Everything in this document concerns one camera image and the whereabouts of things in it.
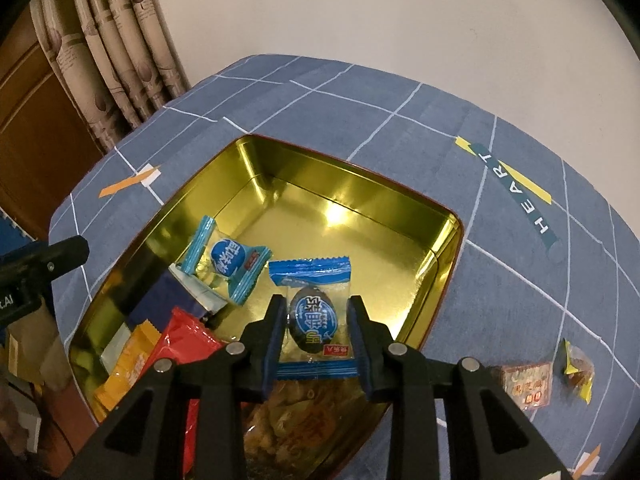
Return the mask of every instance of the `white wall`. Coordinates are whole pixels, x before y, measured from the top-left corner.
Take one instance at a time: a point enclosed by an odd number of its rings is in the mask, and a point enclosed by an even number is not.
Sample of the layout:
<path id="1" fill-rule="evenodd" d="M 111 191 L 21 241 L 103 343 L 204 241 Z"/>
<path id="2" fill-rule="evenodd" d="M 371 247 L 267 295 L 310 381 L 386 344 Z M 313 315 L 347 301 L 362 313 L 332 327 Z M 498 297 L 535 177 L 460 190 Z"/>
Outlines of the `white wall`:
<path id="1" fill-rule="evenodd" d="M 256 53 L 465 98 L 582 173 L 640 235 L 640 62 L 600 0 L 158 0 L 192 84 Z"/>

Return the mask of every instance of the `blue candy wrapper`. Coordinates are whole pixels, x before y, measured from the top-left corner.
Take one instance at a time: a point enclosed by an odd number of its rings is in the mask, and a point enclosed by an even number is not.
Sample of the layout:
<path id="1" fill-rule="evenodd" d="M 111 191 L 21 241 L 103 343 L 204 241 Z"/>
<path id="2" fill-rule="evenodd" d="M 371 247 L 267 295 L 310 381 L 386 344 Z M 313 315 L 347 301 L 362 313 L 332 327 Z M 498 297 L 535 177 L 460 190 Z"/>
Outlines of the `blue candy wrapper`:
<path id="1" fill-rule="evenodd" d="M 265 246 L 246 246 L 220 232 L 215 219 L 203 216 L 180 268 L 210 287 L 226 280 L 229 299 L 244 304 L 271 257 Z"/>
<path id="2" fill-rule="evenodd" d="M 280 380 L 346 378 L 357 375 L 346 325 L 351 281 L 347 256 L 269 263 L 269 276 L 286 287 L 288 330 Z"/>

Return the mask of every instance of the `red label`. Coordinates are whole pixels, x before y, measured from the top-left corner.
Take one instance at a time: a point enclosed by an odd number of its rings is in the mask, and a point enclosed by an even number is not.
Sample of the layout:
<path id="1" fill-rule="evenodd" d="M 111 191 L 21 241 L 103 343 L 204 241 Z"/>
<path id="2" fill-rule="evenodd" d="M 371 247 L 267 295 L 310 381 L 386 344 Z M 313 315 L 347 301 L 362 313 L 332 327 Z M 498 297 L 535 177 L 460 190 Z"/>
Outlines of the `red label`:
<path id="1" fill-rule="evenodd" d="M 258 251 L 254 251 L 253 253 L 251 253 L 246 263 L 244 264 L 244 268 L 246 270 L 251 269 L 251 266 L 254 264 L 254 261 L 257 259 L 258 259 Z"/>
<path id="2" fill-rule="evenodd" d="M 322 347 L 322 355 L 347 357 L 349 355 L 349 347 L 347 345 L 324 345 Z"/>

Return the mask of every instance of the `beige curtain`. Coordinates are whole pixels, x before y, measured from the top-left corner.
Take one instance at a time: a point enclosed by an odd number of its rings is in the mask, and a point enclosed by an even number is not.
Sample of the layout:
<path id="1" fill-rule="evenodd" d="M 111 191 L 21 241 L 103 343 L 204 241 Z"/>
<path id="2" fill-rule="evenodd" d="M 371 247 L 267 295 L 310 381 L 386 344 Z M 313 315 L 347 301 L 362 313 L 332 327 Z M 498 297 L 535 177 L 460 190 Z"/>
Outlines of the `beige curtain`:
<path id="1" fill-rule="evenodd" d="M 153 0 L 32 0 L 31 17 L 105 151 L 185 91 Z"/>

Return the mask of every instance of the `candy wrapper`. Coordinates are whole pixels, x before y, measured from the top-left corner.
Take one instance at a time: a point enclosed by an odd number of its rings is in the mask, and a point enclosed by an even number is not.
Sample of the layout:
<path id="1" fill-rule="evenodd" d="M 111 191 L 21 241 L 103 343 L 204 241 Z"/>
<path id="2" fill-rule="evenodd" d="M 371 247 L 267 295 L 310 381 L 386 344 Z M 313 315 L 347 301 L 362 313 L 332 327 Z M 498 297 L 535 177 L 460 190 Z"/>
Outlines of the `candy wrapper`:
<path id="1" fill-rule="evenodd" d="M 142 374 L 160 333 L 146 320 L 138 325 L 125 343 L 107 381 L 95 389 L 94 396 L 110 412 Z"/>
<path id="2" fill-rule="evenodd" d="M 203 216 L 180 268 L 211 288 L 226 280 L 229 299 L 242 305 L 270 257 L 267 247 L 232 240 L 220 232 L 215 219 Z"/>
<path id="3" fill-rule="evenodd" d="M 146 372 L 158 359 L 166 357 L 173 359 L 179 365 L 192 363 L 206 359 L 223 346 L 224 343 L 214 338 L 195 317 L 179 307 L 174 307 L 171 319 L 146 361 L 142 373 Z M 184 431 L 183 475 L 190 471 L 195 458 L 198 402 L 195 399 L 189 401 L 187 425 Z"/>
<path id="4" fill-rule="evenodd" d="M 589 404 L 591 402 L 593 378 L 596 373 L 595 366 L 582 350 L 577 346 L 573 346 L 566 339 L 564 340 L 564 346 L 566 348 L 564 374 L 567 376 L 569 384 L 577 389 L 578 396 Z"/>
<path id="5" fill-rule="evenodd" d="M 521 410 L 542 408 L 551 400 L 551 363 L 501 366 L 491 372 Z"/>
<path id="6" fill-rule="evenodd" d="M 346 324 L 351 280 L 348 257 L 270 262 L 269 276 L 285 286 L 287 328 L 277 377 L 357 375 Z"/>

